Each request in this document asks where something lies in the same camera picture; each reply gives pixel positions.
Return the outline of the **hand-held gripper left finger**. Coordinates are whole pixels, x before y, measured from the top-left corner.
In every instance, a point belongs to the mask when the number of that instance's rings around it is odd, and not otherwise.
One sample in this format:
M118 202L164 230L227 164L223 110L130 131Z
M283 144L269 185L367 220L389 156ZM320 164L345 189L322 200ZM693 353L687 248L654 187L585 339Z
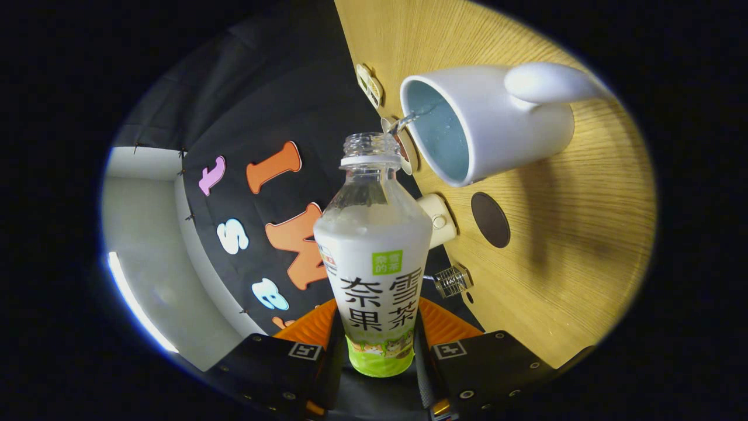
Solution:
M323 420L336 404L345 335L334 299L274 336L254 333L204 378L251 420Z

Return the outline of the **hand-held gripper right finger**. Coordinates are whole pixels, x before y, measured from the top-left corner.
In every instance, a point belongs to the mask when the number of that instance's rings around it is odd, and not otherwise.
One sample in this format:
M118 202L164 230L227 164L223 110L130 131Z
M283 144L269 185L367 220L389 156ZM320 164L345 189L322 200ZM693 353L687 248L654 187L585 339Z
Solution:
M414 364L433 420L507 420L556 370L507 331L484 333L420 299Z

